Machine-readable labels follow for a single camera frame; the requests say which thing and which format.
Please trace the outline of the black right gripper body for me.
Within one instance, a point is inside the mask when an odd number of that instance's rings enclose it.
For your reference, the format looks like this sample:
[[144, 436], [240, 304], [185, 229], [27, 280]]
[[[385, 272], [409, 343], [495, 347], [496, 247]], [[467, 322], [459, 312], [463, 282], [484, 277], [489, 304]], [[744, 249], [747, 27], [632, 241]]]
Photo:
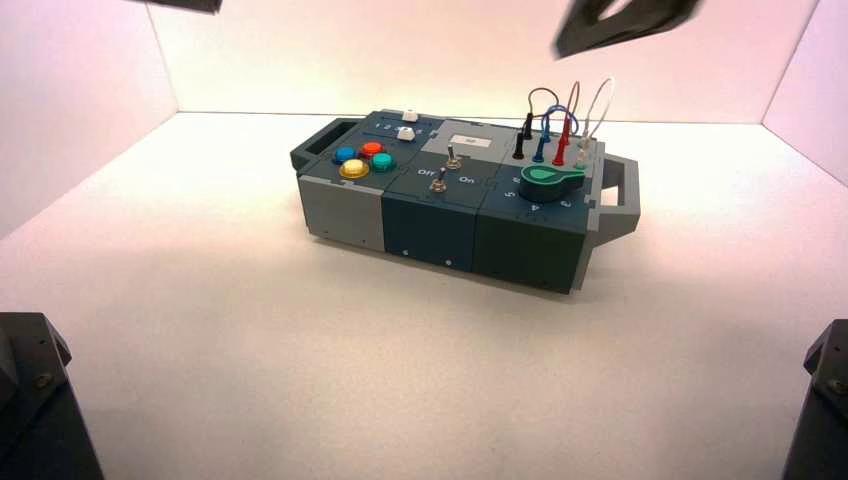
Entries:
[[556, 59], [671, 31], [694, 17], [698, 0], [633, 0], [602, 18], [612, 1], [574, 1], [553, 41]]

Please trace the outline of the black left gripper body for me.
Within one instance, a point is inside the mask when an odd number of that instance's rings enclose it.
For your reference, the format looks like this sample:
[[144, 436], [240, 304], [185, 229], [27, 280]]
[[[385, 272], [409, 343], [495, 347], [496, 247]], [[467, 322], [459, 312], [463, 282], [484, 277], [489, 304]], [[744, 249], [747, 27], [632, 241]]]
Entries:
[[155, 5], [178, 8], [204, 14], [217, 14], [223, 3], [222, 0], [142, 0]]

